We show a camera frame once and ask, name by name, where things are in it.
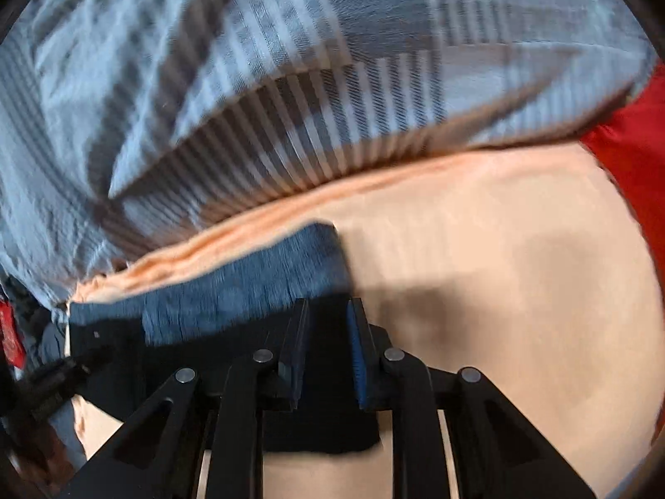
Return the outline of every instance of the gray plaid fabric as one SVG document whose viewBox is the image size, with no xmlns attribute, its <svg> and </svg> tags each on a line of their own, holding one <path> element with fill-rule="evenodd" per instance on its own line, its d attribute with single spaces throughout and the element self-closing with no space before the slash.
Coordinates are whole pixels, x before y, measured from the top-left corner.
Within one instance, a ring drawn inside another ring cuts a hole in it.
<svg viewBox="0 0 665 499">
<path fill-rule="evenodd" d="M 653 63 L 621 0 L 33 0 L 0 45 L 0 262 L 52 305 L 354 171 L 567 134 Z"/>
</svg>

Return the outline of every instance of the red fabric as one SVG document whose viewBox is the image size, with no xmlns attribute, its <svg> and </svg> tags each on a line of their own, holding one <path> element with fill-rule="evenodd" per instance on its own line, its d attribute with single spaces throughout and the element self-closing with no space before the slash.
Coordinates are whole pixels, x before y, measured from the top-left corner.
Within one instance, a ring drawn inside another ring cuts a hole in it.
<svg viewBox="0 0 665 499">
<path fill-rule="evenodd" d="M 640 98 L 591 129 L 582 142 L 633 207 L 665 287 L 665 65 L 657 66 Z M 665 410 L 658 430 L 663 424 Z"/>
<path fill-rule="evenodd" d="M 8 302 L 0 301 L 0 339 L 2 340 L 2 349 L 5 352 L 7 362 L 17 368 L 23 368 L 25 364 L 25 349 L 21 344 L 21 339 L 16 332 L 14 324 L 14 312 Z"/>
</svg>

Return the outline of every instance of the dark blue towel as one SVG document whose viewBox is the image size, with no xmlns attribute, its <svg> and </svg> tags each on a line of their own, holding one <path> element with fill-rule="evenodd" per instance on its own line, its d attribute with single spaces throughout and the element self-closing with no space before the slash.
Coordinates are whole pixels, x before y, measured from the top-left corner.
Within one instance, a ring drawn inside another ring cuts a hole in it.
<svg viewBox="0 0 665 499">
<path fill-rule="evenodd" d="M 72 304 L 69 320 L 83 326 L 140 317 L 147 346 L 172 345 L 350 287 L 335 228 L 316 223 L 186 283 L 114 304 Z"/>
<path fill-rule="evenodd" d="M 111 345 L 81 394 L 127 419 L 175 370 L 214 376 L 257 348 L 278 350 L 288 308 L 310 299 L 313 328 L 300 406 L 268 413 L 264 448 L 337 454 L 371 448 L 375 415 L 358 408 L 345 313 L 350 276 L 335 229 L 315 224 L 200 278 L 110 305 L 72 305 L 72 355 Z"/>
</svg>

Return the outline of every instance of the beige fabric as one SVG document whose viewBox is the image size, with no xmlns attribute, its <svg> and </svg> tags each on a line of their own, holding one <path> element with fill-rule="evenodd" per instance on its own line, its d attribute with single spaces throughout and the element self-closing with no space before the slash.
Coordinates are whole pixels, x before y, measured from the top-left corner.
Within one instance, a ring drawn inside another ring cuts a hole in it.
<svg viewBox="0 0 665 499">
<path fill-rule="evenodd" d="M 566 144 L 465 153 L 360 175 L 245 213 L 79 301 L 196 277 L 314 220 L 340 233 L 371 322 L 428 365 L 481 368 L 604 497 L 647 453 L 665 390 L 653 263 L 623 199 Z M 108 437 L 113 424 L 92 416 Z M 267 498 L 387 498 L 390 449 L 267 457 Z"/>
</svg>

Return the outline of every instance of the crumpled fabric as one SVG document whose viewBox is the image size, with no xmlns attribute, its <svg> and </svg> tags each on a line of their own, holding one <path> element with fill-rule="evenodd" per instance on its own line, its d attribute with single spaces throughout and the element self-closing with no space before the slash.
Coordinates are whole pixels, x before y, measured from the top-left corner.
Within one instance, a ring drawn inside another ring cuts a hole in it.
<svg viewBox="0 0 665 499">
<path fill-rule="evenodd" d="M 621 0 L 32 0 L 0 44 L 0 263 L 53 307 L 349 173 L 566 135 L 653 56 Z"/>
</svg>

